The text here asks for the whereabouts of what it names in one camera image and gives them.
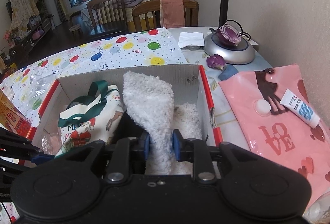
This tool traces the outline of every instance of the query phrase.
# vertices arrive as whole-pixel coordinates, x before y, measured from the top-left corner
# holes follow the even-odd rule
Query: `desk lamp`
[[[205,37],[204,51],[208,55],[221,55],[228,64],[248,64],[254,60],[255,50],[246,39],[241,39],[242,28],[239,34],[236,29],[226,25],[228,2],[229,0],[221,0],[220,2],[219,29]],[[237,42],[229,42],[228,44],[224,38],[225,32],[228,34],[232,33],[236,37]]]

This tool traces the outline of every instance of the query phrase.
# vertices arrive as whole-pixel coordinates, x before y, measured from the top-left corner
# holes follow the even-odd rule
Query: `white fuzzy sock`
[[[174,94],[172,85],[159,77],[134,72],[124,74],[124,104],[128,115],[144,128],[151,139],[146,174],[171,174],[172,121]]]
[[[183,104],[174,109],[173,129],[178,129],[184,139],[202,139],[202,130],[199,123],[198,110],[195,104]],[[174,159],[172,163],[173,175],[192,174],[192,163],[178,162]]]

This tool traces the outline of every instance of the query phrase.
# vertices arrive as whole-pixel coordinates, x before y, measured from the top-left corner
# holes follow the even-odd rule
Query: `pink vacuum storage bag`
[[[290,89],[314,110],[299,66],[239,72],[219,84],[251,151],[308,179],[312,187],[309,207],[330,187],[330,131],[322,120],[312,129],[279,103]]]

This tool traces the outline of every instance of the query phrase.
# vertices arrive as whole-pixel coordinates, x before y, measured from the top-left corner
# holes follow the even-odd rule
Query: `green bag handle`
[[[104,109],[106,103],[107,103],[107,95],[113,91],[118,91],[117,89],[111,89],[108,91],[108,83],[106,81],[97,81],[93,82],[90,86],[90,90],[88,91],[87,96],[80,96],[74,99],[67,108],[70,107],[70,105],[73,102],[79,102],[83,103],[85,105],[89,105],[91,102],[93,102],[96,98],[96,93],[97,91],[100,91],[101,94],[101,99],[99,103],[95,104],[92,106],[85,114],[77,113],[72,116],[70,116],[67,119],[59,119],[58,120],[58,127],[66,127],[70,124],[78,124],[78,123],[83,123],[87,122],[88,120],[98,116],[101,111]]]
[[[88,106],[91,102],[93,102],[96,98],[97,90],[100,90],[101,99],[107,96],[108,91],[108,83],[107,81],[98,81],[93,82],[90,85],[90,89],[88,91],[88,95],[79,96],[74,99],[66,108],[69,109],[73,103],[81,103]]]

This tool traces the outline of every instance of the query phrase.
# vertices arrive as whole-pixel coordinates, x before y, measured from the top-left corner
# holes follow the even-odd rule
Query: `silver lamp base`
[[[255,59],[255,50],[253,46],[244,38],[237,46],[221,45],[217,34],[210,34],[204,38],[204,51],[212,55],[221,55],[226,63],[233,65],[244,65]]]

